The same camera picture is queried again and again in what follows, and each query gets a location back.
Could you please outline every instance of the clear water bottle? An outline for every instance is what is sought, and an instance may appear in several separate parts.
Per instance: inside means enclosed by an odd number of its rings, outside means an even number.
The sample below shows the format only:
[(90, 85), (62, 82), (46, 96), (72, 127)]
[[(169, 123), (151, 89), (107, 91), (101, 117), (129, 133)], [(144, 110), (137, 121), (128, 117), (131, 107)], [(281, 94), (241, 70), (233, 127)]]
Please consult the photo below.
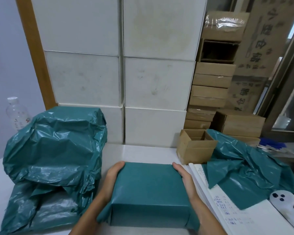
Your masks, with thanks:
[(6, 109), (6, 113), (12, 122), (13, 128), (19, 131), (28, 125), (32, 121), (32, 118), (27, 108), (20, 104), (17, 97), (9, 97), (8, 103), (9, 106)]

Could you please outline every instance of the person's left hand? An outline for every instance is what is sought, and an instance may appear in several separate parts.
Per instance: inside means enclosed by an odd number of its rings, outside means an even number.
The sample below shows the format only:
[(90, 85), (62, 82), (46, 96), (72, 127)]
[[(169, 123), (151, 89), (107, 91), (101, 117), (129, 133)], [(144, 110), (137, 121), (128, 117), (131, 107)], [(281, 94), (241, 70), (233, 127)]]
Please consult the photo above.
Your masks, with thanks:
[(98, 195), (101, 195), (105, 202), (108, 203), (111, 200), (112, 192), (114, 188), (115, 181), (117, 179), (118, 172), (124, 167), (125, 162), (120, 161), (114, 164), (107, 172), (105, 181), (103, 182), (102, 189)]

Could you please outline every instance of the green plastic bag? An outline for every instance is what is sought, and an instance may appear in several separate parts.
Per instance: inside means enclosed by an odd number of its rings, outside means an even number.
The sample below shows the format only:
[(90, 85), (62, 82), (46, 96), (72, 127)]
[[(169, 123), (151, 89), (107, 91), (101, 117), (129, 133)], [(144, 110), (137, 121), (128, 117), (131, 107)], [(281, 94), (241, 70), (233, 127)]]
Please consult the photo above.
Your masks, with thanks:
[(218, 184), (241, 210), (276, 190), (294, 193), (294, 173), (288, 165), (231, 136), (213, 129), (207, 132), (218, 141), (211, 160), (202, 165), (209, 189)]
[(95, 197), (106, 141), (99, 108), (64, 106), (10, 138), (3, 165), (15, 186), (0, 235), (76, 223)]
[(126, 162), (97, 221), (112, 226), (199, 229), (182, 178), (169, 164)]

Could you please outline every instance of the white table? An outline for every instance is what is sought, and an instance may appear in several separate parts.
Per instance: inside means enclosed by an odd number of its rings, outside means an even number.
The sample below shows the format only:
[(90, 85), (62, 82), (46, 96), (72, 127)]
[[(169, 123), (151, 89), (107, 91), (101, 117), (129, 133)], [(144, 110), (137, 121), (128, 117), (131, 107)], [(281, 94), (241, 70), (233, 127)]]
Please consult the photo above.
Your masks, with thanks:
[[(102, 153), (102, 177), (104, 179), (107, 170), (118, 161), (128, 162), (142, 162), (142, 163), (159, 163), (159, 164), (171, 164), (172, 162), (180, 163), (176, 155), (176, 149), (170, 148), (156, 148), (156, 147), (143, 147), (143, 146), (130, 146), (130, 145), (117, 145), (106, 144)], [(0, 159), (0, 226), (4, 216), (5, 209), (8, 205), (8, 200), (12, 193), (13, 182), (5, 174), (2, 165), (2, 159)], [(206, 202), (206, 198), (200, 188), (197, 187), (197, 192), (200, 197)], [(52, 230), (47, 233), (39, 234), (52, 234), (52, 235), (67, 235), (70, 229), (66, 230)], [(102, 224), (99, 235), (157, 235), (157, 234), (170, 234), (170, 235), (188, 235), (192, 234), (192, 231), (186, 229), (175, 228), (141, 228), (141, 227), (114, 227), (109, 226), (106, 223)]]

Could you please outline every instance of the wooden door frame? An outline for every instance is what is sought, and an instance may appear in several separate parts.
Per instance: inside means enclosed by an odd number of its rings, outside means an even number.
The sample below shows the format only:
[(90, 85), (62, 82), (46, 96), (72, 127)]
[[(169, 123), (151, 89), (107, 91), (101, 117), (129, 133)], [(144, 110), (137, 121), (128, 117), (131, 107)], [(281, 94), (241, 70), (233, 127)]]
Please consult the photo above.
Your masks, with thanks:
[(31, 0), (15, 0), (46, 110), (57, 106)]

